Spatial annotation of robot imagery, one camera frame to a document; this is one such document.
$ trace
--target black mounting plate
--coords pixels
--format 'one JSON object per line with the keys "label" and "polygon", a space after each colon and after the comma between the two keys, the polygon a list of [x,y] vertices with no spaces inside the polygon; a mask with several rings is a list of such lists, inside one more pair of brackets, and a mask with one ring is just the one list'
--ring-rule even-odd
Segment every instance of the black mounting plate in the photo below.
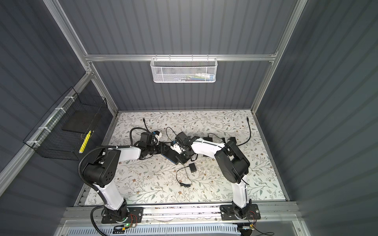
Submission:
{"label": "black mounting plate", "polygon": [[[227,211],[227,212],[221,212],[222,213],[221,216],[222,216],[222,220],[223,221],[239,220],[235,216],[235,214],[229,213],[229,212],[233,212],[234,211],[234,206],[233,205],[231,205],[231,204],[230,205],[220,205],[219,207],[220,208],[223,207],[222,209],[225,209]],[[255,220],[260,220],[261,219],[259,207],[257,206],[257,204],[251,204],[251,207],[249,208],[248,212],[251,213],[251,215],[253,216],[253,218]],[[250,221],[253,221],[253,218],[248,215],[248,219]]]}
{"label": "black mounting plate", "polygon": [[[137,223],[142,222],[143,207],[128,207],[127,209],[129,210],[130,214],[133,214],[133,215],[136,216],[136,222]],[[102,224],[113,224],[113,223],[117,224],[117,222],[112,220],[110,218],[110,216],[108,216],[108,215],[102,216],[101,223]],[[131,217],[128,217],[124,223],[131,223]]]}

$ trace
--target yellow object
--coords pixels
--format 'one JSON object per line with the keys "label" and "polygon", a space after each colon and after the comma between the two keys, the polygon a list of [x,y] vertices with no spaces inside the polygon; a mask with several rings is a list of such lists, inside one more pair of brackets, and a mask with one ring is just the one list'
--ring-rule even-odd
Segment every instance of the yellow object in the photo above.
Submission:
{"label": "yellow object", "polygon": [[86,147],[86,145],[88,143],[89,138],[91,137],[91,134],[92,134],[92,131],[89,131],[88,134],[87,134],[87,136],[84,139],[83,144],[80,147],[79,153],[83,153],[84,152],[84,149],[85,149],[85,147]]}

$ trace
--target floral patterned surface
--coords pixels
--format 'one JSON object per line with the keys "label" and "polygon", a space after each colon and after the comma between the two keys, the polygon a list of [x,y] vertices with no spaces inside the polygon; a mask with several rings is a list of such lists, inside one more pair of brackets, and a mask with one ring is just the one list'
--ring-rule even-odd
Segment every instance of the floral patterned surface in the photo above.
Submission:
{"label": "floral patterned surface", "polygon": [[[248,194],[255,201],[285,199],[249,110],[122,113],[110,145],[129,145],[129,131],[133,127],[144,127],[143,117],[150,130],[163,133],[161,141],[169,141],[165,132],[165,128],[169,126],[177,134],[183,131],[188,136],[206,137],[209,133],[214,133],[219,137],[236,137],[238,143],[249,137],[246,121],[249,117],[252,137],[248,143],[239,147],[251,163],[247,175]],[[170,129],[167,132],[171,139],[175,137]],[[213,137],[214,142],[222,142],[214,135],[210,134],[210,137]],[[140,131],[134,130],[133,141],[139,138]],[[195,165],[195,173],[190,173],[189,168],[185,168],[193,182],[190,188],[180,186],[176,181],[176,172],[183,165],[174,165],[162,155],[154,155],[148,160],[119,162],[114,181],[129,204],[232,200],[231,184],[224,178],[215,160],[199,155]],[[190,183],[184,169],[179,171],[177,178],[180,182]],[[102,204],[102,200],[91,189],[85,204]]]}

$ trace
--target white mesh basket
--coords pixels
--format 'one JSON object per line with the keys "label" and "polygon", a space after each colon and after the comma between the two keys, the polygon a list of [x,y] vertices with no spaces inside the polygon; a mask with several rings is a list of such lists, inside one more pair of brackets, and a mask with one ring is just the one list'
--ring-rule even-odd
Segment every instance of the white mesh basket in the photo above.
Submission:
{"label": "white mesh basket", "polygon": [[217,66],[216,58],[204,61],[151,60],[156,83],[214,83]]}

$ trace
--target black wire basket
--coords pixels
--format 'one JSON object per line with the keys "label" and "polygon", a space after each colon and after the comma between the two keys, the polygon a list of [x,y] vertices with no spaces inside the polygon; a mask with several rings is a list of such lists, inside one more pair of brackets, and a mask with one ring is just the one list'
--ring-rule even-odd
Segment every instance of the black wire basket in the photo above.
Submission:
{"label": "black wire basket", "polygon": [[24,143],[45,158],[79,160],[93,147],[101,145],[96,138],[99,121],[107,109],[106,99],[75,93],[44,126],[39,127],[38,136],[31,133]]}

